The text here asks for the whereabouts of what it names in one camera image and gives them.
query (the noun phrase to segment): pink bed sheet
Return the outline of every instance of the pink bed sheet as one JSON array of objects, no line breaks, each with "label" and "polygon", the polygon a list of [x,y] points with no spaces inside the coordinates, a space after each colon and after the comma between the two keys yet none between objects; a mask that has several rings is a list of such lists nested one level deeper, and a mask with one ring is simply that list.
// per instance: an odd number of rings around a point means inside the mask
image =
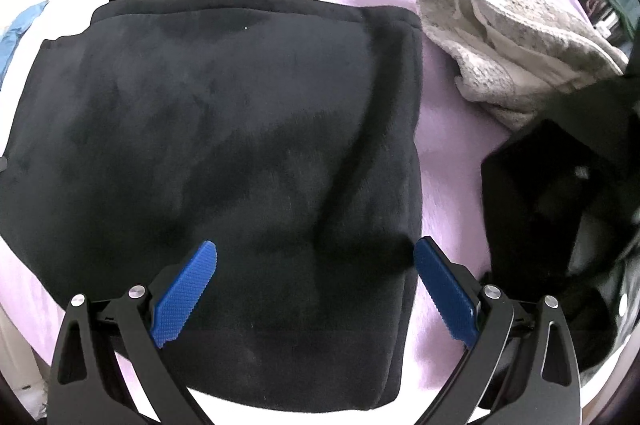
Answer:
[{"label": "pink bed sheet", "polygon": [[[391,4],[415,10],[414,0],[328,1],[361,6]],[[581,15],[576,0],[554,1]],[[103,2],[50,0],[42,17],[25,36],[23,44],[29,47],[18,49],[12,68],[33,59],[43,38],[82,30],[88,25],[91,11]],[[68,24],[73,27],[65,30],[54,25],[64,19],[68,19]],[[477,105],[463,100],[454,83],[457,65],[426,37],[423,66],[420,118],[415,134],[422,176],[422,231],[433,236],[452,261],[465,264],[477,276],[490,267],[482,222],[480,165],[482,159],[509,133]],[[26,76],[18,74],[17,71],[12,74],[10,69],[4,88],[11,80],[24,81]],[[4,107],[2,101],[5,98],[0,96],[0,110]],[[0,304],[40,356],[50,362],[63,310],[4,242],[0,242],[0,265]],[[418,283],[404,355],[400,397],[403,394],[415,395],[416,391],[435,395],[461,354],[462,346],[449,337],[424,287]],[[125,363],[124,367],[133,387],[135,379],[130,365]],[[424,409],[428,403],[428,399],[418,402],[417,416],[421,413],[420,407]],[[350,419],[350,423],[355,423],[355,420]]]}]

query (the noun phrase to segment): bed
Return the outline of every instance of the bed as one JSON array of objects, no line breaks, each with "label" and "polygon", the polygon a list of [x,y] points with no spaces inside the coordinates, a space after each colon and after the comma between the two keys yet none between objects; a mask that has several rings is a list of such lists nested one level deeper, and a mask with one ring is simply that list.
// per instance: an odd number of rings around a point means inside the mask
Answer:
[{"label": "bed", "polygon": [[[2,0],[0,25],[8,24],[25,6],[41,0]],[[15,52],[0,90],[0,151],[4,150],[24,82],[44,39],[79,33],[92,12],[106,0],[48,0]],[[339,4],[397,5],[415,10],[415,0],[323,0]],[[566,11],[584,16],[576,0],[553,0]],[[449,55],[423,40],[424,78],[420,119],[415,143],[422,177],[422,233],[431,235],[453,262],[465,264],[479,277],[489,270],[480,196],[482,159],[509,135],[508,130],[481,108],[467,103],[454,84],[456,64]],[[50,363],[63,310],[53,302],[40,282],[0,239],[0,305],[36,352]],[[462,355],[422,284],[418,284],[404,354],[402,386],[398,398],[382,408],[333,413],[334,423],[414,423],[436,396]],[[602,375],[583,388],[585,405],[613,369],[615,358]],[[126,360],[121,361],[138,408],[154,413]],[[328,417],[299,415],[244,407],[194,392],[197,401],[217,424],[320,423]]]}]

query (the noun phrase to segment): blue textured pad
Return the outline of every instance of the blue textured pad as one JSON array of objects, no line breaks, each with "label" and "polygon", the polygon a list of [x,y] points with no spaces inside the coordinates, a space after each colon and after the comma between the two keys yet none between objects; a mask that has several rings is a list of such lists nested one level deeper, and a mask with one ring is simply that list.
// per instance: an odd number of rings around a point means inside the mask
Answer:
[{"label": "blue textured pad", "polygon": [[449,267],[425,239],[415,245],[414,264],[451,336],[471,349],[479,334],[476,310]]},{"label": "blue textured pad", "polygon": [[157,347],[178,338],[216,270],[216,246],[210,241],[200,245],[187,266],[156,302],[151,337]]}]

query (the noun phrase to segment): white button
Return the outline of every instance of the white button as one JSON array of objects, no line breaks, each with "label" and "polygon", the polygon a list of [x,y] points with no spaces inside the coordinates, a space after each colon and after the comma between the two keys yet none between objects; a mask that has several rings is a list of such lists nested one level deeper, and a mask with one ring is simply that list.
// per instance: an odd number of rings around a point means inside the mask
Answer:
[{"label": "white button", "polygon": [[628,297],[626,296],[626,293],[623,293],[622,297],[620,297],[620,306],[618,306],[618,314],[621,317],[625,316],[627,303],[628,303]]}]

